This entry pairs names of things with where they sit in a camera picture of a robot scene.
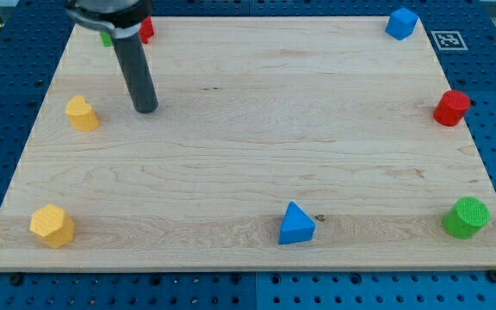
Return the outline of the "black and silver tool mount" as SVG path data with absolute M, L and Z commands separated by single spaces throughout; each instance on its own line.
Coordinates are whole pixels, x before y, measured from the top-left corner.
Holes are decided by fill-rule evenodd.
M 65 0 L 64 9 L 76 24 L 113 38 L 127 38 L 139 32 L 152 14 L 152 0 Z

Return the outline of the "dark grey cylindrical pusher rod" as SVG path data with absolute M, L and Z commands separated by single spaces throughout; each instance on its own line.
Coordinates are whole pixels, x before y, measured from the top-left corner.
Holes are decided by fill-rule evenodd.
M 141 114 L 154 112 L 158 99 L 140 36 L 135 33 L 112 41 L 134 109 Z

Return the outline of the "red block behind arm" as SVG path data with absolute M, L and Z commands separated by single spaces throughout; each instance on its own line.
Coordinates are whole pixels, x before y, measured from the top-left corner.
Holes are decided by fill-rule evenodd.
M 154 35 L 155 30 L 152 24 L 152 18 L 148 16 L 141 22 L 139 37 L 143 44 L 148 44 Z

